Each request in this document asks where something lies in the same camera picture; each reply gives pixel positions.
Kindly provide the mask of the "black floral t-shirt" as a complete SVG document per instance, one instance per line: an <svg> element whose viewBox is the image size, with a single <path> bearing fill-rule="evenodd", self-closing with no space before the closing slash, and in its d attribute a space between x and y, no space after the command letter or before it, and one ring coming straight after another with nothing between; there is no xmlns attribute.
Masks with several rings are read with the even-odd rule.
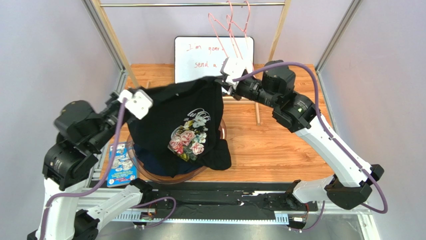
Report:
<svg viewBox="0 0 426 240"><path fill-rule="evenodd" d="M143 119L128 123L138 162L162 177L201 167L224 171L231 154L221 138L224 103L214 76L146 89L153 106Z"/></svg>

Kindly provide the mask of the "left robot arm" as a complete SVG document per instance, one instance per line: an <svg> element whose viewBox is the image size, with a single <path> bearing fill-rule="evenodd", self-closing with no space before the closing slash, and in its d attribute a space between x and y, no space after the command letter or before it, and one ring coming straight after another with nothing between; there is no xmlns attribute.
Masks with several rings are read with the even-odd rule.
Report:
<svg viewBox="0 0 426 240"><path fill-rule="evenodd" d="M85 100L67 104L54 121L58 129L55 145L46 153L44 206L40 225L28 234L29 240L94 240L118 215L142 202L152 191L146 181L136 178L127 187L103 203L78 209L91 169L99 161L103 147L111 138L119 138L130 118L142 119L153 100L142 90L112 93L102 112L95 112Z"/></svg>

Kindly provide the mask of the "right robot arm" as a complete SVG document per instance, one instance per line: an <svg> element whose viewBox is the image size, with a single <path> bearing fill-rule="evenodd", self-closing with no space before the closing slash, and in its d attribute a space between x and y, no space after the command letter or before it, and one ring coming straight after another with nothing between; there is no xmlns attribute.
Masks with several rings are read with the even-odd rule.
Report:
<svg viewBox="0 0 426 240"><path fill-rule="evenodd" d="M366 207L373 189L379 189L383 167L359 157L329 125L319 107L315 74L308 71L314 86L314 99L310 99L295 90L291 67L307 69L298 62L270 61L259 69L262 78L257 79L246 61L227 57L218 82L236 100L246 98L272 108L276 122L308 143L333 170L322 179L295 180L286 191L294 203L331 201L345 210Z"/></svg>

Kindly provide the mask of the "whiteboard with red writing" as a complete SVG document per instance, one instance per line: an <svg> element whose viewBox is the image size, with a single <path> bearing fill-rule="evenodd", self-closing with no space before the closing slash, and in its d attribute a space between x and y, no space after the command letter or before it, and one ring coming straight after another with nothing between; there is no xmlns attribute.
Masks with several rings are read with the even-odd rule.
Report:
<svg viewBox="0 0 426 240"><path fill-rule="evenodd" d="M255 41L235 37L243 58L254 62ZM226 57L236 57L228 36L178 36L174 39L174 82L183 83L205 76L218 76Z"/></svg>

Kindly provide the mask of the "transparent brown plastic basin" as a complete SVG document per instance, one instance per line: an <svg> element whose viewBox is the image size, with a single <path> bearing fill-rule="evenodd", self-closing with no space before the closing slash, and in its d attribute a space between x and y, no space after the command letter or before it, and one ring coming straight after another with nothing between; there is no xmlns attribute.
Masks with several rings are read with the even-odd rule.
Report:
<svg viewBox="0 0 426 240"><path fill-rule="evenodd" d="M223 118L210 118L206 115L186 117L182 120L166 117L147 116L129 123L129 138L126 147L137 170L147 179L160 184L177 184L193 179L207 170L212 161L207 159L214 151L215 140L226 141L226 125ZM136 153L149 152L165 167L176 161L201 165L187 174L175 177L159 176L144 169Z"/></svg>

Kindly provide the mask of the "navy blue garment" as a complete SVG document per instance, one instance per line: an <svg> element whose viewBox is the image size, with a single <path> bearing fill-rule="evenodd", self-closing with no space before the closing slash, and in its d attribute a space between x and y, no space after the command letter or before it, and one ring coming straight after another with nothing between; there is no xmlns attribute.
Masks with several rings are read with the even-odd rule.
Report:
<svg viewBox="0 0 426 240"><path fill-rule="evenodd" d="M163 166L153 154L146 151L137 152L136 157L138 161L143 164L143 168L146 171L162 177L174 178L177 175L188 174L202 167L199 164L192 164L185 162L184 160L176 161L174 166L172 166L171 163L167 163L165 166Z"/></svg>

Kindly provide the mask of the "blue illustrated booklet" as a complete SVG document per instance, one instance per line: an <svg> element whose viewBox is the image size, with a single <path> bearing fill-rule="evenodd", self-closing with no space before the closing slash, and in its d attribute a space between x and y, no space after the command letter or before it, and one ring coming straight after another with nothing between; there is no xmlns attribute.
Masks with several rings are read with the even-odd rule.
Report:
<svg viewBox="0 0 426 240"><path fill-rule="evenodd" d="M107 174L106 186L114 188L128 185L138 176L138 170L128 154L125 142L119 142L116 148L115 158L110 171Z"/></svg>

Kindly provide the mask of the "metal hanging rod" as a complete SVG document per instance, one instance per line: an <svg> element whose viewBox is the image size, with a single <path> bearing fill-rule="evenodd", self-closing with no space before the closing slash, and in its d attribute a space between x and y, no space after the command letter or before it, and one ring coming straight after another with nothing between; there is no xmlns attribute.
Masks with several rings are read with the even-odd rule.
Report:
<svg viewBox="0 0 426 240"><path fill-rule="evenodd" d="M272 7L285 6L285 2L210 2L210 3L101 3L103 8L168 8L168 7Z"/></svg>

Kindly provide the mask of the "wooden clothes rack frame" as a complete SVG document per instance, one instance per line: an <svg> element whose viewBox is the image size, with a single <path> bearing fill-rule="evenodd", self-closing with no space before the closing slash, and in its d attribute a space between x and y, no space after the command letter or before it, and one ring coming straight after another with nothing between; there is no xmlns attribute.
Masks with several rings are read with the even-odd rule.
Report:
<svg viewBox="0 0 426 240"><path fill-rule="evenodd" d="M278 45L278 42L279 42L279 39L280 39L280 36L281 36L281 33L282 33L282 29L283 29L283 26L284 26L284 22L286 20L286 17L287 17L289 8L290 8L291 1L290 0L286 0L284 2L286 3L286 5L282 6L282 10L281 10L281 13L280 13L279 21L278 21L278 24L277 24L277 27L276 27L276 31L275 31L275 34L274 34L274 37L273 37L272 43L271 43L270 53L269 53L269 57L268 57L269 61L272 60L272 58L273 58L273 56L275 54L275 51L276 51L276 48L277 48L277 45ZM125 3L125 4L154 4L154 3ZM119 55L121 57L121 60L122 60L122 62L125 65L125 73L128 75L128 77L130 77L132 85L135 88L138 88L138 87L140 87L140 85L139 85L139 83L138 83L138 81L137 81L137 79L135 77L135 74L134 74L134 72L133 72L133 70L131 68L131 65L130 65L130 63L129 63L129 61L128 61L125 53L124 53L124 50L123 50L123 48L122 48L122 46L121 46L121 44L120 44L120 42L118 40L118 37L117 37L117 35L116 35L115 31L114 31L114 28L111 25L111 22L110 22L107 14L106 14L106 12L104 10L104 7L101 7L101 9L104 11L105 18L106 18L105 21L107 22L107 26L110 27L110 31L109 31L110 35L111 35L112 39L115 41L115 45L116 45L116 47L117 47L117 49L119 51Z"/></svg>

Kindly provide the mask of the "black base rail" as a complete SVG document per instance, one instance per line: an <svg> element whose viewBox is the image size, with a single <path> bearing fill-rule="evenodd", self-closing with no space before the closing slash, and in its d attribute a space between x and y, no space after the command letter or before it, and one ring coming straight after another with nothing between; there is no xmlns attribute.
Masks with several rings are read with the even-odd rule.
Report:
<svg viewBox="0 0 426 240"><path fill-rule="evenodd" d="M178 184L151 183L137 210L156 218L207 221L274 221L282 212L291 217L308 215L310 220L325 213L319 200L292 203L286 182L205 182Z"/></svg>

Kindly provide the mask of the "left aluminium frame post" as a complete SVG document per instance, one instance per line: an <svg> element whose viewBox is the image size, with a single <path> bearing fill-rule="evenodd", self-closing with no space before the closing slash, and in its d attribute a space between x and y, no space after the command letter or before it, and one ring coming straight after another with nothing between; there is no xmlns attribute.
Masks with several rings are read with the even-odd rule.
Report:
<svg viewBox="0 0 426 240"><path fill-rule="evenodd" d="M101 39L103 40L107 50L109 51L113 61L115 62L120 73L125 73L126 67L122 61L122 58L119 54L119 51L116 46L116 42L113 40L110 35L111 28L107 26L105 13L101 8L100 0L82 0L83 5L85 6L89 16L91 17L94 26L100 34Z"/></svg>

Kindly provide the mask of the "aluminium frame post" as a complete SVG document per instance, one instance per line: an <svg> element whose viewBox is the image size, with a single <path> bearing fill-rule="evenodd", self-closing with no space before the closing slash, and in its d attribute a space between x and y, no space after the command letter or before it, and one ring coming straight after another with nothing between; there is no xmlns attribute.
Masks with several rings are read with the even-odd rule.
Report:
<svg viewBox="0 0 426 240"><path fill-rule="evenodd" d="M83 5L85 6L89 16L91 17L94 26L100 34L101 39L103 40L107 50L109 51L113 61L115 62L120 73L125 73L126 67L122 61L122 58L119 54L119 51L116 46L116 42L113 40L110 35L111 28L107 26L105 13L101 8L100 0L82 0Z"/></svg>
<svg viewBox="0 0 426 240"><path fill-rule="evenodd" d="M341 37L345 33L348 25L350 24L352 18L358 11L360 5L363 3L363 0L352 0L344 13L341 21L339 22L336 30L334 31L328 45L326 46L324 52L322 53L317 65L315 66L316 73L319 74L322 69L325 67L328 59L330 58L334 48L340 41Z"/></svg>

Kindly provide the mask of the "right aluminium frame post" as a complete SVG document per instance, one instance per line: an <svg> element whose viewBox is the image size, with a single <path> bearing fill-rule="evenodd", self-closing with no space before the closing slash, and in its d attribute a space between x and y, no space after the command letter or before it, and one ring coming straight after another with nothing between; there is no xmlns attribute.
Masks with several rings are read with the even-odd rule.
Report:
<svg viewBox="0 0 426 240"><path fill-rule="evenodd" d="M358 11L360 5L363 3L363 0L352 0L344 13L341 21L339 22L336 30L334 31L328 45L326 46L324 52L322 53L317 65L315 66L316 73L319 74L322 69L325 67L328 59L330 58L334 48L340 41L341 37L345 33L348 25L350 24L352 18Z"/></svg>

